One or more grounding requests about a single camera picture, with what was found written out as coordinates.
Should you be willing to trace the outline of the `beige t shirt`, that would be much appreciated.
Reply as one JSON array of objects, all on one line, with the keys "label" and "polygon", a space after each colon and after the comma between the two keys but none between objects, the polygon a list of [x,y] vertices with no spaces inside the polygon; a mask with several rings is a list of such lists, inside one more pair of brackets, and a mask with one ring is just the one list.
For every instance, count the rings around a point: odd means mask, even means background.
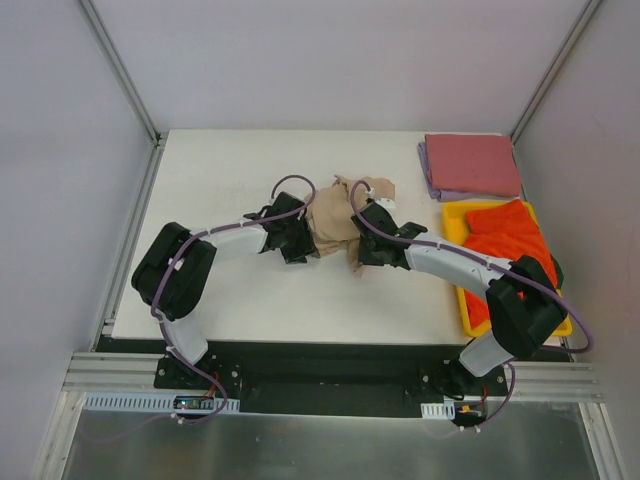
[{"label": "beige t shirt", "polygon": [[332,185],[319,189],[307,209],[306,218],[321,258],[340,250],[352,273],[360,277],[364,266],[358,260],[360,233],[351,220],[350,192],[355,180],[336,175]]}]

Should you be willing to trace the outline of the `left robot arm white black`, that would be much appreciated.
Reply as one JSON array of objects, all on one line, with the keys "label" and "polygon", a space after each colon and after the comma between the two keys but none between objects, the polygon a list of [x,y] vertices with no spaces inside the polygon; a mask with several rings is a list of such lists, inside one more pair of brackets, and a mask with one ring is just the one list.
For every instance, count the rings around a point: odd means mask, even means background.
[{"label": "left robot arm white black", "polygon": [[227,228],[191,231],[164,225],[134,270],[133,289],[150,307],[168,350],[181,358],[176,375],[188,388],[204,387],[211,365],[195,310],[212,267],[278,250],[287,263],[304,263],[317,250],[306,219],[310,201],[281,192],[257,213]]}]

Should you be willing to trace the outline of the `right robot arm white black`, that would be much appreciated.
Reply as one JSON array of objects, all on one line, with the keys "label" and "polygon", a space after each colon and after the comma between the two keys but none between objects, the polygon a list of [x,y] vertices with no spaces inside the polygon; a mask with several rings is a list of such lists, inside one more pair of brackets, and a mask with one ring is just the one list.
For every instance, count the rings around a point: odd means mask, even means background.
[{"label": "right robot arm white black", "polygon": [[492,257],[419,224],[398,226],[374,201],[356,210],[352,222],[362,236],[365,264],[430,274],[485,300],[490,329],[449,363],[451,385],[461,394],[476,392],[501,364],[530,358],[567,316],[546,272],[529,256],[516,261]]}]

